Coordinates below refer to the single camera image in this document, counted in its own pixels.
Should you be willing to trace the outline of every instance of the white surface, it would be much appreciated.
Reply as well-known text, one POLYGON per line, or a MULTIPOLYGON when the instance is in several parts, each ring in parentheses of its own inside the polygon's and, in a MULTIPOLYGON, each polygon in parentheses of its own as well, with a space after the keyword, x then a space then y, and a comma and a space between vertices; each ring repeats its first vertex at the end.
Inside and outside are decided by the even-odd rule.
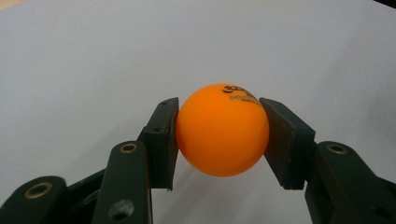
MULTIPOLYGON (((282 102, 396 182, 396 10, 373 1, 26 1, 0 11, 0 203, 106 167, 156 105, 215 82, 282 102)), ((215 178, 179 154, 155 223, 310 223, 265 159, 215 178)))

